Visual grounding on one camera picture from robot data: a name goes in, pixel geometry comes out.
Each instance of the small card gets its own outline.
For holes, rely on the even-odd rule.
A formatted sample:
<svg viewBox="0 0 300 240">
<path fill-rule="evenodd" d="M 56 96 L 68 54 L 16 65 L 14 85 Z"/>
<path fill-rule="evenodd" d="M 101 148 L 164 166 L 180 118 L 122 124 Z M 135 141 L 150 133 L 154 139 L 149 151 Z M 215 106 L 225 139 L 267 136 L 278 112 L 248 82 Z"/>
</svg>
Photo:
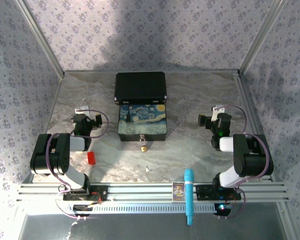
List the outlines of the small card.
<svg viewBox="0 0 300 240">
<path fill-rule="evenodd" d="M 172 201 L 185 202 L 185 183 L 173 182 L 172 183 Z"/>
</svg>

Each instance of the brass padlock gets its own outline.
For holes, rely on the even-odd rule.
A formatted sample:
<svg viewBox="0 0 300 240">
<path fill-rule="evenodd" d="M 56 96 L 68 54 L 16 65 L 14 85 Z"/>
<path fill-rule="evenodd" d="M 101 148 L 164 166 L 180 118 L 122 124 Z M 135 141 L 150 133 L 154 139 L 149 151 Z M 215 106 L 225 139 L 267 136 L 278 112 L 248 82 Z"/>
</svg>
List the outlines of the brass padlock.
<svg viewBox="0 0 300 240">
<path fill-rule="evenodd" d="M 148 150 L 147 142 L 145 135 L 140 134 L 140 144 L 141 144 L 141 152 L 146 152 Z"/>
</svg>

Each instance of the small white object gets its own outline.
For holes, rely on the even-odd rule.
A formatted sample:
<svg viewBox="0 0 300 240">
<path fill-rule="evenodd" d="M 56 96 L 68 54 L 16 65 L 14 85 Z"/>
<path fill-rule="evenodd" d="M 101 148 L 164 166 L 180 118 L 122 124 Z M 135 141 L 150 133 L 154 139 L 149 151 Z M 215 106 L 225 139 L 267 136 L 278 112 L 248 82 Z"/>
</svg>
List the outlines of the small white object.
<svg viewBox="0 0 300 240">
<path fill-rule="evenodd" d="M 230 167 L 227 171 L 220 173 L 219 180 L 221 187 L 233 188 L 236 183 L 241 181 L 243 177 L 240 177 L 235 170 L 235 166 Z"/>
<path fill-rule="evenodd" d="M 84 150 L 85 150 L 84 138 L 70 136 L 70 152 L 82 152 Z"/>
<path fill-rule="evenodd" d="M 78 110 L 86 110 L 86 109 L 90 109 L 89 106 L 80 106 L 80 107 L 74 109 L 74 112 L 76 114 L 85 114 L 86 116 L 88 116 L 90 118 L 90 111 L 78 111 Z"/>
<path fill-rule="evenodd" d="M 234 137 L 233 136 L 224 136 L 220 138 L 219 141 L 220 151 L 221 152 L 234 152 Z"/>
<path fill-rule="evenodd" d="M 225 109 L 224 109 L 224 108 L 220 108 L 220 107 L 223 107 L 223 105 L 215 105 L 215 106 L 212 108 L 211 122 L 214 122 L 214 121 L 217 120 L 218 114 L 224 113 L 224 112 L 225 112 Z"/>
<path fill-rule="evenodd" d="M 75 170 L 71 165 L 69 165 L 69 169 L 64 175 L 58 177 L 67 182 L 71 189 L 80 189 L 85 184 L 85 175 Z"/>
</svg>

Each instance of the blue microphone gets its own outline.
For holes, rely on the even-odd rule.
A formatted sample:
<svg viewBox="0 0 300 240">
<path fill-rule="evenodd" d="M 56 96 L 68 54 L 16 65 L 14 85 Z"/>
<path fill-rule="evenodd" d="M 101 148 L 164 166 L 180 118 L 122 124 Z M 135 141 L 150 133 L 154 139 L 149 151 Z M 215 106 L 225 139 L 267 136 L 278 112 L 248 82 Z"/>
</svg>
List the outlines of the blue microphone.
<svg viewBox="0 0 300 240">
<path fill-rule="evenodd" d="M 187 216 L 187 223 L 192 225 L 192 218 L 194 216 L 194 180 L 195 174 L 191 168 L 184 171 L 184 185 L 185 185 L 185 215 Z"/>
</svg>

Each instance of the black box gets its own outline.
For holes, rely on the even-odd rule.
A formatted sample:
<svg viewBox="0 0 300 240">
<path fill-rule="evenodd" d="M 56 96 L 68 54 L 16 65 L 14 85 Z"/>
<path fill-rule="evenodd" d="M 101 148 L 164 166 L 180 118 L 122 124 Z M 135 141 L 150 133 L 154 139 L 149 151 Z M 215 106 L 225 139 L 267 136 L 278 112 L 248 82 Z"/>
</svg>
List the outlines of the black box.
<svg viewBox="0 0 300 240">
<path fill-rule="evenodd" d="M 115 76 L 116 104 L 163 104 L 167 101 L 166 77 L 158 72 L 124 72 Z"/>
<path fill-rule="evenodd" d="M 127 72 L 115 77 L 121 141 L 164 141 L 167 135 L 166 78 L 163 72 Z"/>
</svg>

